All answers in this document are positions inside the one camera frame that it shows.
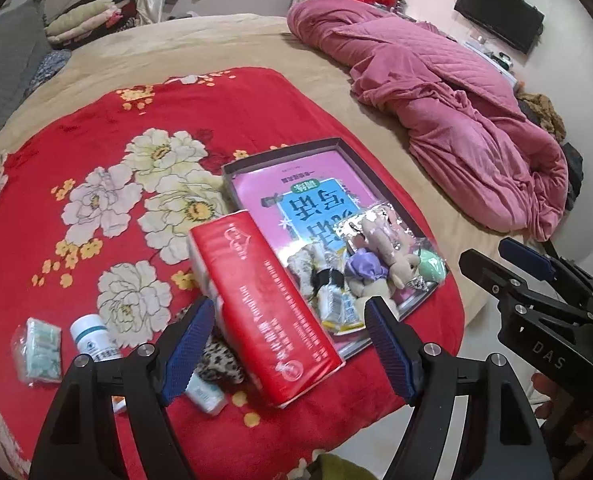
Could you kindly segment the person's right hand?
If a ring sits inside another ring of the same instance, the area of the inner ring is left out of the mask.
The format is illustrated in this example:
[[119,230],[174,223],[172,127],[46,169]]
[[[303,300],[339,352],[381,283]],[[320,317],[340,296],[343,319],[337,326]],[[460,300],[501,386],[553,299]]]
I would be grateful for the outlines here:
[[543,421],[541,432],[546,441],[566,441],[574,437],[584,443],[593,443],[593,411],[583,401],[575,400],[539,372],[531,376],[531,385],[536,392],[547,397],[535,409],[536,418]]

